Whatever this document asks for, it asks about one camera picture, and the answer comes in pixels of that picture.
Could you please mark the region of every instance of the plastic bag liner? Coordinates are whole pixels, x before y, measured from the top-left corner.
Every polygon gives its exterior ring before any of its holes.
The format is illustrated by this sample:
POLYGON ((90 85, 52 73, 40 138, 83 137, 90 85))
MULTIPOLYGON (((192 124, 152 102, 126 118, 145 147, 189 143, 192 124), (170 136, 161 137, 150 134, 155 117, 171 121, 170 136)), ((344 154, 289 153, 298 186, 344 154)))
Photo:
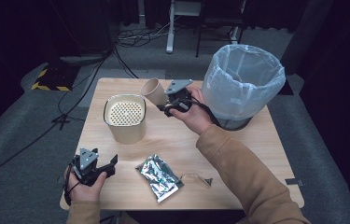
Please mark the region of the plastic bag liner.
POLYGON ((213 55, 202 93, 220 125, 239 130, 285 82, 285 69, 270 52, 249 45, 227 45, 213 55))

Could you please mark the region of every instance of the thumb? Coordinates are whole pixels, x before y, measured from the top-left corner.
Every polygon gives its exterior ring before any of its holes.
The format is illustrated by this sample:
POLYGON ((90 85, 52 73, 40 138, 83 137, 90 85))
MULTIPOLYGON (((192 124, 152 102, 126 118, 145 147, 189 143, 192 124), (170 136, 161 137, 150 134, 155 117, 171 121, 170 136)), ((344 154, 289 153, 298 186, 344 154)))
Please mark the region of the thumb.
POLYGON ((99 174, 98 178, 96 179, 95 183, 93 184, 94 189, 98 189, 99 191, 102 189, 103 184, 105 183, 105 178, 107 177, 106 172, 102 172, 99 174))

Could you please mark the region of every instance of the left hand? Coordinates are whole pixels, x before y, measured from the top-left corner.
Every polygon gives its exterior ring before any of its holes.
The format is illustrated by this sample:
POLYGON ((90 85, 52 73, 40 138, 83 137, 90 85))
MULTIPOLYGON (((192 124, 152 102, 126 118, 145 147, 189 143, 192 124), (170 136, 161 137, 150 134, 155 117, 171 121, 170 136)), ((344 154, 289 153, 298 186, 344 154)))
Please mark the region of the left hand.
MULTIPOLYGON (((64 171, 64 179, 66 179, 67 169, 64 171)), ((86 186, 79 183, 75 188, 70 191, 70 198, 72 201, 89 201, 89 202, 99 202, 100 192, 102 190, 103 184, 105 183, 106 172, 102 172, 95 183, 92 186, 86 186)), ((73 171, 70 172, 68 189, 70 190, 74 185, 78 183, 78 179, 73 171)))

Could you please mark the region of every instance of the perforated lid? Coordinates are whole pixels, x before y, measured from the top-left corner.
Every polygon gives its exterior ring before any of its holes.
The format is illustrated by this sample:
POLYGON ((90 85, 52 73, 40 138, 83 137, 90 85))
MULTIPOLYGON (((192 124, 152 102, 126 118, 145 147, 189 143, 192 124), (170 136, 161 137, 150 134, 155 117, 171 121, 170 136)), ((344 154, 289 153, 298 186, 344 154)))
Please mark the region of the perforated lid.
POLYGON ((133 126, 145 118, 145 102, 140 96, 119 95, 107 101, 105 122, 112 126, 133 126))
POLYGON ((143 120, 142 106, 137 103, 117 103, 109 112, 110 124, 128 126, 139 124, 143 120))

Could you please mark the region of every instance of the tan sleeve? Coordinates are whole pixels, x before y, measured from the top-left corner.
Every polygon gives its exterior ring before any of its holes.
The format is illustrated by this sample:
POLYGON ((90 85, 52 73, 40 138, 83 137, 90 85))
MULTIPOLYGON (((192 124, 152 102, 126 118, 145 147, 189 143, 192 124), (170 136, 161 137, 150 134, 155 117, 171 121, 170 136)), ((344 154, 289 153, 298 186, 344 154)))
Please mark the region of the tan sleeve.
POLYGON ((197 148, 239 199, 250 223, 310 223, 292 202, 288 188, 245 145, 211 125, 197 148))
POLYGON ((66 223, 100 223, 100 202, 72 201, 66 223))

